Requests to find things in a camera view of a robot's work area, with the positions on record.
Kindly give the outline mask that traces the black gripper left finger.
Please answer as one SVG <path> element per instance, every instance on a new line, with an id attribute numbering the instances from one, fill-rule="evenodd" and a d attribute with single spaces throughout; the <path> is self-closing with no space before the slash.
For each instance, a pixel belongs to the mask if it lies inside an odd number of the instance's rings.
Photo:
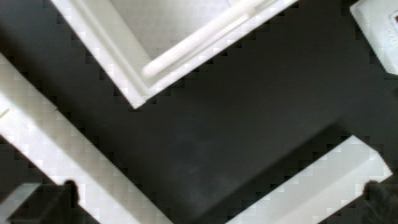
<path id="1" fill-rule="evenodd" d="M 78 187 L 23 183 L 0 201 L 0 224 L 82 224 Z"/>

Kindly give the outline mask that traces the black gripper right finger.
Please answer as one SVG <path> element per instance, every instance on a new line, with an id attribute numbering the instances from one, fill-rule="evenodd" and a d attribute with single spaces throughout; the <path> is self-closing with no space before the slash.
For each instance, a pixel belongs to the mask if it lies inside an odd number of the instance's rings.
<path id="1" fill-rule="evenodd" d="M 398 182 L 370 181 L 363 195 L 343 208 L 343 224 L 398 224 Z"/>

